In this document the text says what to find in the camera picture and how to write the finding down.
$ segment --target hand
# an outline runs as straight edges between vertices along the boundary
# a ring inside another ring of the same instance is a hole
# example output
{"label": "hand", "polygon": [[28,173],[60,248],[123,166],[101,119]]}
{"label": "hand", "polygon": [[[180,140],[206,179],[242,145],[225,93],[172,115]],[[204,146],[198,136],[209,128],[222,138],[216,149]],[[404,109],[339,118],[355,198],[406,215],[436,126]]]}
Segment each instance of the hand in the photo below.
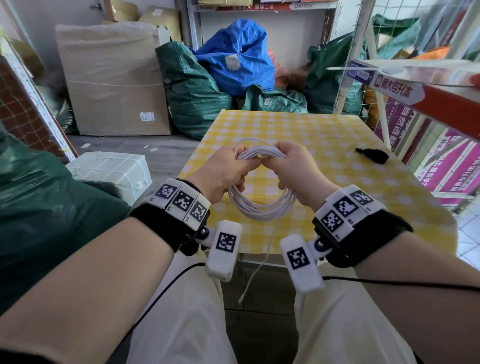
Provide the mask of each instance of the hand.
{"label": "hand", "polygon": [[275,146],[287,159],[263,157],[262,164],[278,176],[278,188],[291,189],[302,205],[316,212],[328,196],[341,188],[319,171],[305,146],[291,142],[279,142]]}
{"label": "hand", "polygon": [[[239,156],[248,147],[240,144]],[[203,166],[186,178],[193,183],[212,203],[220,202],[230,187],[236,186],[240,192],[245,190],[245,176],[262,164],[260,158],[237,160],[234,146],[224,146],[217,150]]]}

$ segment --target tablecloth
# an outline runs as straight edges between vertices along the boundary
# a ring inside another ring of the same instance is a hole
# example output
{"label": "tablecloth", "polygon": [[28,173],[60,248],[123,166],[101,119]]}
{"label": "tablecloth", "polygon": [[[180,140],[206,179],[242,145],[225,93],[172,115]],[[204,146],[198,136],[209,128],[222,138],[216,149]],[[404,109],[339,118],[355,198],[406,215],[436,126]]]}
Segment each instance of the tablecloth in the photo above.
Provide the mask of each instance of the tablecloth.
{"label": "tablecloth", "polygon": [[[222,146],[235,145],[246,137],[261,138],[273,144],[290,140],[305,145],[330,180],[342,187],[356,184],[385,204],[389,211],[407,220],[420,237],[456,252],[455,219],[357,116],[223,110],[183,168],[180,178],[197,170]],[[246,142],[250,147],[259,144]],[[376,164],[357,153],[356,147],[384,150],[390,159],[384,165]],[[280,196],[277,184],[278,177],[261,166],[247,176],[244,195],[257,204],[267,205]],[[243,225],[240,253],[267,252],[277,221],[264,223],[243,216],[227,194],[221,202],[212,205],[211,211],[209,226],[216,227],[222,220]],[[297,201],[291,212],[282,218],[270,253],[281,253],[279,241],[292,234],[301,234],[305,241],[313,239],[316,236],[313,218],[313,212]]]}

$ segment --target black cable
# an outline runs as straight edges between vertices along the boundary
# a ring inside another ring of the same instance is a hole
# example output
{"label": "black cable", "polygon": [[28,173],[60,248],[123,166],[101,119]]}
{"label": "black cable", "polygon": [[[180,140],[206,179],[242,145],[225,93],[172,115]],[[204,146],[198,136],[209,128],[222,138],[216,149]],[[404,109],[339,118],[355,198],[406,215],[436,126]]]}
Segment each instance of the black cable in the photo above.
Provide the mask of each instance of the black cable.
{"label": "black cable", "polygon": [[157,298],[155,298],[155,301],[152,302],[152,304],[150,305],[150,307],[145,311],[145,313],[142,315],[142,317],[135,323],[135,325],[132,326],[132,328],[130,330],[128,330],[127,334],[125,335],[125,337],[122,339],[122,341],[120,341],[120,344],[117,345],[117,348],[115,350],[117,350],[121,344],[124,343],[124,341],[130,336],[130,334],[137,328],[138,325],[140,325],[140,323],[142,322],[142,320],[145,318],[145,316],[147,316],[147,314],[152,310],[153,306],[155,306],[155,304],[158,302],[158,300],[160,298],[162,298],[162,296],[165,294],[165,292],[178,280],[178,278],[180,278],[181,276],[183,276],[185,273],[187,273],[190,269],[192,268],[195,268],[195,267],[204,267],[205,266],[205,263],[197,263],[197,264],[194,264],[192,266],[189,266],[188,268],[186,268],[183,272],[181,272],[180,274],[178,274],[174,280],[172,282],[170,282],[170,284],[168,286],[165,287],[165,289],[162,291],[162,293],[160,293],[158,295]]}
{"label": "black cable", "polygon": [[460,291],[473,291],[480,292],[480,287],[465,286],[462,284],[446,284],[446,283],[428,283],[428,282],[408,282],[401,280],[375,280],[375,279],[360,279],[360,278],[347,278],[347,277],[335,277],[325,276],[323,280],[348,280],[350,282],[370,283],[370,284],[383,284],[388,286],[406,286],[406,287],[426,287],[426,288],[443,288],[447,290],[460,290]]}

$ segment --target forearm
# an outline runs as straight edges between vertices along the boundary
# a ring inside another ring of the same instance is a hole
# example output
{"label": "forearm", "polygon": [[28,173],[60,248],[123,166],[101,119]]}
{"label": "forearm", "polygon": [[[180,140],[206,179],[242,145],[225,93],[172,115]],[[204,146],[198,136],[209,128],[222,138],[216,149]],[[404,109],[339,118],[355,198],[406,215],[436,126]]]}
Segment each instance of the forearm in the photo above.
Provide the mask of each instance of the forearm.
{"label": "forearm", "polygon": [[[480,272],[405,232],[355,267],[362,279],[480,287]],[[426,363],[477,363],[480,294],[364,284],[375,303]]]}
{"label": "forearm", "polygon": [[50,272],[0,317],[0,347],[104,363],[148,304],[173,250],[134,218]]}

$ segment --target white cable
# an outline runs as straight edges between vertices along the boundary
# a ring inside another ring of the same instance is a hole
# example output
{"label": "white cable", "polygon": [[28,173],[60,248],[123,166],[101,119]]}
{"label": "white cable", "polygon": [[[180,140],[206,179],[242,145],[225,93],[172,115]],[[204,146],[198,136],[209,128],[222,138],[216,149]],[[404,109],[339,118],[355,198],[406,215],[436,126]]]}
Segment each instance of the white cable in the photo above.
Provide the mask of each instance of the white cable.
{"label": "white cable", "polygon": [[[259,138],[244,138],[240,140],[237,146],[235,147],[235,155],[237,155],[237,148],[245,140],[256,140],[268,145],[254,146],[244,151],[239,156],[237,156],[237,160],[251,159],[257,156],[277,157],[277,158],[283,158],[283,159],[287,157],[276,146]],[[246,197],[244,197],[240,193],[240,191],[236,186],[233,186],[228,190],[228,196],[230,197],[230,200],[232,201],[232,203],[237,207],[237,209],[246,217],[251,218],[252,220],[273,221],[275,219],[278,219],[278,222],[275,225],[275,228],[272,232],[272,236],[270,237],[270,241],[268,242],[267,255],[265,256],[265,259],[263,260],[263,262],[257,267],[257,269],[250,276],[247,286],[245,287],[245,290],[243,291],[243,294],[241,295],[238,301],[238,303],[240,304],[243,301],[243,298],[245,297],[245,294],[247,293],[248,288],[250,287],[250,283],[252,282],[253,277],[255,276],[255,274],[257,274],[260,268],[267,261],[268,256],[270,255],[270,247],[272,246],[272,241],[275,236],[276,230],[280,225],[282,217],[285,216],[293,208],[293,205],[297,201],[297,195],[293,193],[291,190],[289,190],[288,188],[285,188],[280,198],[273,204],[258,205],[252,201],[249,201]]]}

